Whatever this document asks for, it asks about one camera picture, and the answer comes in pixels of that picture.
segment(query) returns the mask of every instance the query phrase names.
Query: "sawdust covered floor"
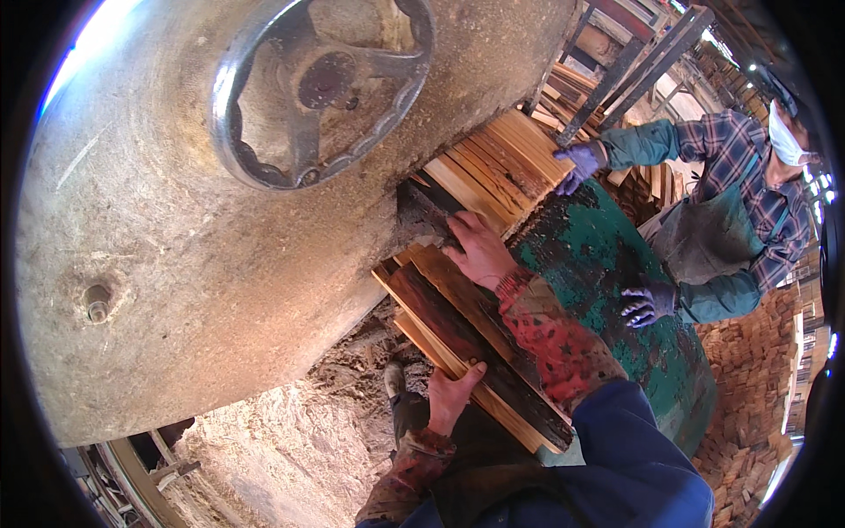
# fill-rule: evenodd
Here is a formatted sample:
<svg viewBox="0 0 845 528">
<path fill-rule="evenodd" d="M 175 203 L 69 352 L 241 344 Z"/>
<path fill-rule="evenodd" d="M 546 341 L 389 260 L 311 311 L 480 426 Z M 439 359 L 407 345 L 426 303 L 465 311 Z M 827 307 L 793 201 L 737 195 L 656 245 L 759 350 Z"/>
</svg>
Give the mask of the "sawdust covered floor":
<svg viewBox="0 0 845 528">
<path fill-rule="evenodd" d="M 381 373 L 406 364 L 425 393 L 431 364 L 391 323 L 387 297 L 297 382 L 196 417 L 174 450 L 201 469 L 164 490 L 195 526 L 352 526 L 395 448 Z"/>
</svg>

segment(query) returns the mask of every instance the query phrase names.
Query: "metal handwheel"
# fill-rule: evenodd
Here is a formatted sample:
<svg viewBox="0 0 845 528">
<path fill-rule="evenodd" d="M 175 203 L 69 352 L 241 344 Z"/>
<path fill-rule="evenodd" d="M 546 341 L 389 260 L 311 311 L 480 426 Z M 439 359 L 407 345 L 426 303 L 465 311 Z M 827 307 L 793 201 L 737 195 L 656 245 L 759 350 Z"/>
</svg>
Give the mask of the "metal handwheel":
<svg viewBox="0 0 845 528">
<path fill-rule="evenodd" d="M 254 29 L 235 37 L 217 69 L 210 132 L 218 157 L 234 177 L 253 188 L 284 191 L 335 176 L 367 154 L 401 121 L 428 75 L 434 20 L 425 0 L 395 0 L 410 20 L 414 39 L 411 51 L 396 52 L 350 46 L 319 34 L 308 12 L 309 1 L 289 2 L 282 9 L 277 3 L 269 4 L 253 12 L 248 27 Z M 268 101 L 281 101 L 273 110 L 283 115 L 280 125 L 287 136 L 287 148 L 275 163 L 262 160 L 243 140 L 245 123 L 238 104 L 250 74 L 258 67 L 256 51 L 260 46 L 270 47 L 261 54 L 261 68 L 262 72 L 271 70 L 269 77 L 275 77 L 275 86 L 267 88 L 275 92 Z M 367 96 L 363 87 L 370 79 L 392 79 L 392 101 L 382 105 L 386 109 L 370 119 L 367 129 L 352 126 L 349 144 L 343 150 L 331 151 L 321 144 L 327 126 L 324 115 L 332 112 L 335 125 L 342 122 L 344 117 L 338 112 L 354 112 L 363 105 Z"/>
</svg>

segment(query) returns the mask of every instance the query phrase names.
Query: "neck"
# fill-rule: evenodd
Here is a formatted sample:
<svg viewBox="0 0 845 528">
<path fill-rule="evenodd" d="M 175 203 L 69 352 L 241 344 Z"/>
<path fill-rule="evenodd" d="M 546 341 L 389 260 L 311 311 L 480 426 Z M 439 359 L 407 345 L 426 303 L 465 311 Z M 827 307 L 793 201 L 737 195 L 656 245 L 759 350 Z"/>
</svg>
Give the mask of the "neck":
<svg viewBox="0 0 845 528">
<path fill-rule="evenodd" d="M 769 155 L 769 164 L 766 166 L 766 174 L 763 178 L 766 180 L 766 185 L 776 186 L 782 183 L 789 182 L 801 174 L 802 167 L 787 165 L 775 154 L 775 150 L 771 150 Z"/>
</svg>

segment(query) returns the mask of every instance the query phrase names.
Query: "green metal surface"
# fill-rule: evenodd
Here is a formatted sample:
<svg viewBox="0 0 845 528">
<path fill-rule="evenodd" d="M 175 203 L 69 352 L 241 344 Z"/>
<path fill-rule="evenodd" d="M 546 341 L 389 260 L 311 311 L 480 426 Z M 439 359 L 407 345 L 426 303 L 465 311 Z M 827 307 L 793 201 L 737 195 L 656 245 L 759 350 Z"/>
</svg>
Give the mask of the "green metal surface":
<svg viewBox="0 0 845 528">
<path fill-rule="evenodd" d="M 602 186 L 590 178 L 572 196 L 551 196 L 509 245 L 521 265 L 551 284 L 564 308 L 604 339 L 646 392 L 660 430 L 691 456 L 710 422 L 716 384 L 691 324 L 664 317 L 642 329 L 624 325 L 621 291 L 638 286 L 640 272 L 668 277 Z"/>
</svg>

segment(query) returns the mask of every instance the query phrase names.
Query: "glove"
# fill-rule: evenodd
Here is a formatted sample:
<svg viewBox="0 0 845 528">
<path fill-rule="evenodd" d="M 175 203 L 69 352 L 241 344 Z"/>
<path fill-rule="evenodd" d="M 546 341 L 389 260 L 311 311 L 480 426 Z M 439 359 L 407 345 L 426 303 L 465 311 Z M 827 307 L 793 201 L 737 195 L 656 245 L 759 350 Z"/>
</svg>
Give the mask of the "glove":
<svg viewBox="0 0 845 528">
<path fill-rule="evenodd" d="M 642 288 L 627 288 L 622 291 L 625 297 L 631 297 L 631 303 L 622 310 L 622 317 L 627 319 L 627 326 L 641 328 L 663 317 L 675 314 L 675 297 L 678 288 L 675 285 L 651 280 L 645 273 L 640 273 Z"/>
<path fill-rule="evenodd" d="M 570 159 L 575 163 L 575 168 L 566 175 L 566 178 L 555 189 L 555 193 L 560 196 L 565 194 L 569 196 L 581 185 L 581 182 L 586 180 L 597 171 L 600 167 L 599 159 L 603 156 L 600 153 L 601 147 L 598 146 L 597 141 L 590 141 L 587 143 L 574 144 L 568 149 L 555 150 L 552 155 L 555 160 Z"/>
</svg>

